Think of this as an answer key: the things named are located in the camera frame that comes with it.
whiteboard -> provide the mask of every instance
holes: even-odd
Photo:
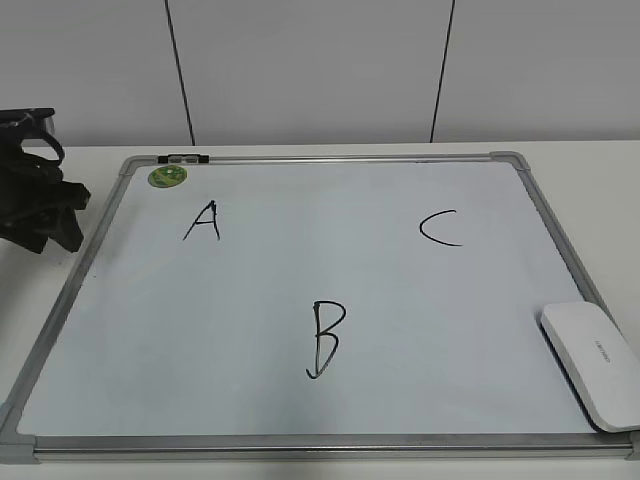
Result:
[[[155,168],[135,170],[19,432],[593,432],[536,323],[582,297],[511,164],[182,165],[172,188]],[[220,239],[184,239],[212,201]],[[316,338],[342,313],[321,304],[318,328],[318,301],[344,306],[339,343]],[[338,345],[311,378],[318,342],[320,367]]]

